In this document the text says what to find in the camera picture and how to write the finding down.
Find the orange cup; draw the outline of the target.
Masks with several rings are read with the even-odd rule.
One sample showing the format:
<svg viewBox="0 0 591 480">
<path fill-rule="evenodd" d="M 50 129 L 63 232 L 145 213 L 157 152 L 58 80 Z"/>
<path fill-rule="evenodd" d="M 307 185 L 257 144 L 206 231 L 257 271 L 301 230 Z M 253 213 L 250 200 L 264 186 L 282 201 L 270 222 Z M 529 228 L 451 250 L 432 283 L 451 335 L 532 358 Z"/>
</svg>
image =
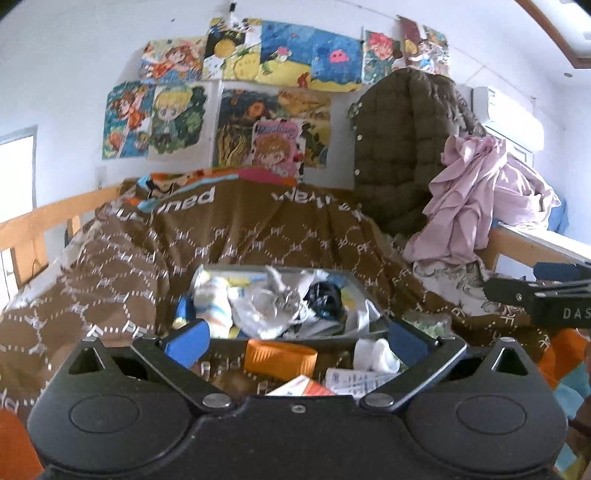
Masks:
<svg viewBox="0 0 591 480">
<path fill-rule="evenodd" d="M 311 377 L 318 351 L 300 344 L 250 339 L 245 349 L 245 371 L 290 381 L 298 376 Z"/>
</svg>

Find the striped pastel baby garment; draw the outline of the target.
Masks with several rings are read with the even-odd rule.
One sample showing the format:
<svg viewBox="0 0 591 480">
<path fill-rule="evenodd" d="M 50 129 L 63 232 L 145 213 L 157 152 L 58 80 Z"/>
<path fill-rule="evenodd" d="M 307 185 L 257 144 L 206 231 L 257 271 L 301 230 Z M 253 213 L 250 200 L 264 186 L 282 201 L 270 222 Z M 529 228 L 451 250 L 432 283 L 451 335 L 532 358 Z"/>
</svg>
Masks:
<svg viewBox="0 0 591 480">
<path fill-rule="evenodd" d="M 221 276 L 198 270 L 191 280 L 190 296 L 195 315 L 208 324 L 211 336 L 228 339 L 233 326 L 232 307 L 228 298 L 230 284 Z"/>
</svg>

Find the green floral plastic bag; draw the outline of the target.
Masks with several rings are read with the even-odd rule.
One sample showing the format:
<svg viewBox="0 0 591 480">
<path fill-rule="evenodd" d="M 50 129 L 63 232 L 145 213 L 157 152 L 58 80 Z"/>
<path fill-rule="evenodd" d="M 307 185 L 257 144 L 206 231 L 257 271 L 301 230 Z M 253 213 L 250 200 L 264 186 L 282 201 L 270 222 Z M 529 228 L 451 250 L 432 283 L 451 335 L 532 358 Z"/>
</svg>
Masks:
<svg viewBox="0 0 591 480">
<path fill-rule="evenodd" d="M 403 319 L 434 339 L 453 334 L 452 319 L 445 313 L 408 311 L 403 315 Z"/>
</svg>

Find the white tissue pack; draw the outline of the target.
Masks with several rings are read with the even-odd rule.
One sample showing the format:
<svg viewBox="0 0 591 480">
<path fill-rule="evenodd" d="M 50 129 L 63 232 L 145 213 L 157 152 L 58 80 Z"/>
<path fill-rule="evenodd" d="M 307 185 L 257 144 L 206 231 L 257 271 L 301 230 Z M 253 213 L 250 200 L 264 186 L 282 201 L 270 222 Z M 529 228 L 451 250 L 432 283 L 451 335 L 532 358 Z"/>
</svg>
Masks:
<svg viewBox="0 0 591 480">
<path fill-rule="evenodd" d="M 324 386 L 335 395 L 349 395 L 359 400 L 396 378 L 401 371 L 402 362 L 386 339 L 360 339 L 353 349 L 353 367 L 329 368 Z"/>
</svg>

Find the beige floral bedsheet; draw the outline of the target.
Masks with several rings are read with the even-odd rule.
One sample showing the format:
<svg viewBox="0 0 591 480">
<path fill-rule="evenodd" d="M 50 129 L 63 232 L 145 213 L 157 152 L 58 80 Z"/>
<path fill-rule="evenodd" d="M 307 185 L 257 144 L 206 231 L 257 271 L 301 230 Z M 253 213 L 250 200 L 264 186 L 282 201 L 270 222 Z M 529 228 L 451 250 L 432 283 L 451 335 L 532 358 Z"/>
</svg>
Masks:
<svg viewBox="0 0 591 480">
<path fill-rule="evenodd" d="M 484 284 L 490 278 L 508 278 L 488 270 L 481 260 L 463 265 L 440 260 L 424 260 L 413 264 L 413 273 L 426 290 L 432 291 L 459 307 L 467 316 L 524 313 L 523 308 L 490 301 Z"/>
</svg>

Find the colourful cartoon storage box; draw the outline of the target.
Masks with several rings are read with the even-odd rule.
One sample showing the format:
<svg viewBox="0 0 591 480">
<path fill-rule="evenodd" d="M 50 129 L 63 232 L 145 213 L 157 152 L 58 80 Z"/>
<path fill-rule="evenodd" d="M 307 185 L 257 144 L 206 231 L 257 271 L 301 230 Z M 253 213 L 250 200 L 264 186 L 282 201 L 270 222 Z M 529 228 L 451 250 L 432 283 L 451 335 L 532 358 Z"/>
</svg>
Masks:
<svg viewBox="0 0 591 480">
<path fill-rule="evenodd" d="M 177 303 L 174 330 L 204 320 L 215 339 L 374 338 L 385 311 L 349 271 L 201 265 Z"/>
</svg>

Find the brown patterned blanket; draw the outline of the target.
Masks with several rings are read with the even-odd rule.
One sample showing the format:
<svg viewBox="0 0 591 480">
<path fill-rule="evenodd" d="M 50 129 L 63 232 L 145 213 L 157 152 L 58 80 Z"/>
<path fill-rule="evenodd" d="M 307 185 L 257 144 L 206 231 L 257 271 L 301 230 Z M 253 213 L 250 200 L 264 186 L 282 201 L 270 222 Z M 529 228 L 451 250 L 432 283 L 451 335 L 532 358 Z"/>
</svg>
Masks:
<svg viewBox="0 0 591 480">
<path fill-rule="evenodd" d="M 144 213 L 137 196 L 102 207 L 1 317 L 1 406 L 26 417 L 84 337 L 122 342 L 160 333 L 205 264 L 346 270 L 397 314 L 444 313 L 469 343 L 519 340 L 542 368 L 552 334 L 521 309 L 471 308 L 425 285 L 376 223 L 315 187 L 216 179 Z"/>
</svg>

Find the black cloth bundle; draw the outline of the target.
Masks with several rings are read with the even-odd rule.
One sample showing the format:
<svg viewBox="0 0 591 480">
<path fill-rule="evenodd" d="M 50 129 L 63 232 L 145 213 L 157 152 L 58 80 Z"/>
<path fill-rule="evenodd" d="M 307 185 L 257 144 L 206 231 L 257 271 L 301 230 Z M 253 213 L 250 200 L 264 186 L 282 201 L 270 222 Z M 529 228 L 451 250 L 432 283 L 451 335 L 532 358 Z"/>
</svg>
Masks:
<svg viewBox="0 0 591 480">
<path fill-rule="evenodd" d="M 342 321 L 346 317 L 341 289 L 332 282 L 322 281 L 311 284 L 308 293 L 304 296 L 304 301 L 320 319 Z"/>
</svg>

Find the orange white cardboard box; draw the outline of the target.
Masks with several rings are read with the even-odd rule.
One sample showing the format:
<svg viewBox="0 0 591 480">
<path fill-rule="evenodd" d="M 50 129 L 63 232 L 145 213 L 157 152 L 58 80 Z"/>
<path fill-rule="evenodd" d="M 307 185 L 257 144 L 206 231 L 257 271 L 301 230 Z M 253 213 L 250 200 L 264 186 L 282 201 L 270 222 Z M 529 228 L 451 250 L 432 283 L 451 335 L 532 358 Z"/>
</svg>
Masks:
<svg viewBox="0 0 591 480">
<path fill-rule="evenodd" d="M 267 395 L 277 397 L 318 397 L 333 396 L 335 393 L 310 377 L 300 375 L 270 391 Z"/>
</svg>

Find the white air conditioner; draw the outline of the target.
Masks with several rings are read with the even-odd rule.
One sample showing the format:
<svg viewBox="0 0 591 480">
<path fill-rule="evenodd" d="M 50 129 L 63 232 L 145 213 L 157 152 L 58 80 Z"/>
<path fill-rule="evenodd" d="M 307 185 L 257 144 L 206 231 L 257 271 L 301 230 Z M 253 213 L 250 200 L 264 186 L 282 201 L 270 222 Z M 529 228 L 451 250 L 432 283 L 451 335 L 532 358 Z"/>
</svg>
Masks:
<svg viewBox="0 0 591 480">
<path fill-rule="evenodd" d="M 472 109 L 481 124 L 531 153 L 544 150 L 540 120 L 509 96 L 490 87 L 472 89 Z"/>
</svg>

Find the boy green background drawing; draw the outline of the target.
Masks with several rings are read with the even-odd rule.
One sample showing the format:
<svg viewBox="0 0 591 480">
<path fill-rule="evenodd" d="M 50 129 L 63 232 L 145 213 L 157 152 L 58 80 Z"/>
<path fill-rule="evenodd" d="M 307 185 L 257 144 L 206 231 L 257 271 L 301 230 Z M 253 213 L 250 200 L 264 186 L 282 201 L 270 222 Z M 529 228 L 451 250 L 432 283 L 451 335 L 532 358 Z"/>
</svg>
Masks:
<svg viewBox="0 0 591 480">
<path fill-rule="evenodd" d="M 205 114 L 209 93 L 200 83 L 158 85 L 151 107 L 149 161 L 197 160 L 205 144 Z"/>
</svg>

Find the dark olive quilted jacket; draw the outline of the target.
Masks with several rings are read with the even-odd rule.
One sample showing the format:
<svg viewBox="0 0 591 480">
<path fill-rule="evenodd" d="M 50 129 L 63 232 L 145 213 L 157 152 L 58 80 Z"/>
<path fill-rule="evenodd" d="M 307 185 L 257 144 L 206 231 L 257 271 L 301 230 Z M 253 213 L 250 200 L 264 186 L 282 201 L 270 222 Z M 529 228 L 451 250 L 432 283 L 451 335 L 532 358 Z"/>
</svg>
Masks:
<svg viewBox="0 0 591 480">
<path fill-rule="evenodd" d="M 426 224 L 447 139 L 486 130 L 453 80 L 413 68 L 380 80 L 352 108 L 356 198 L 383 232 L 409 237 Z"/>
</svg>

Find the pink border girl drawing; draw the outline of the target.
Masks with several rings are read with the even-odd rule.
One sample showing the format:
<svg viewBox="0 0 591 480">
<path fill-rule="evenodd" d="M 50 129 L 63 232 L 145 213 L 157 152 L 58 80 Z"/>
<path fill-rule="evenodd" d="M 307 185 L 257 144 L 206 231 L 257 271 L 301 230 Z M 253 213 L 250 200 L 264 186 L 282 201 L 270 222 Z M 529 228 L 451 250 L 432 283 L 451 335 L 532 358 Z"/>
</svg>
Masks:
<svg viewBox="0 0 591 480">
<path fill-rule="evenodd" d="M 250 162 L 283 177 L 297 178 L 304 162 L 301 124 L 291 119 L 262 119 L 252 128 Z"/>
</svg>

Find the red hair child drawing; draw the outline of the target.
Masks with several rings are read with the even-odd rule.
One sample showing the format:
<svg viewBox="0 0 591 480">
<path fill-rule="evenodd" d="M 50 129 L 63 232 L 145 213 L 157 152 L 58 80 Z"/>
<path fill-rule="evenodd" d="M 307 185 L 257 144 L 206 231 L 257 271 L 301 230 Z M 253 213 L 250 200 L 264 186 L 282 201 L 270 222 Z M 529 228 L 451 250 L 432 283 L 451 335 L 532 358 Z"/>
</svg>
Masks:
<svg viewBox="0 0 591 480">
<path fill-rule="evenodd" d="M 404 66 L 401 42 L 370 30 L 363 31 L 362 82 L 373 85 Z"/>
</svg>

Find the blue sea yellow drawing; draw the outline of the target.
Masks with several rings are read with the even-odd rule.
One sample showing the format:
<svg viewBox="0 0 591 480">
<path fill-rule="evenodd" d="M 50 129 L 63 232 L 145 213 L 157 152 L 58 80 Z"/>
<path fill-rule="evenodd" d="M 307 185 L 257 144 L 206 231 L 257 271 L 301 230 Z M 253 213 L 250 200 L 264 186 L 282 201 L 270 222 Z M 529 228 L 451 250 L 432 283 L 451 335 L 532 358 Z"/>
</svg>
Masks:
<svg viewBox="0 0 591 480">
<path fill-rule="evenodd" d="M 325 92 L 362 86 L 362 41 L 311 26 L 246 19 L 221 30 L 221 79 Z"/>
</svg>

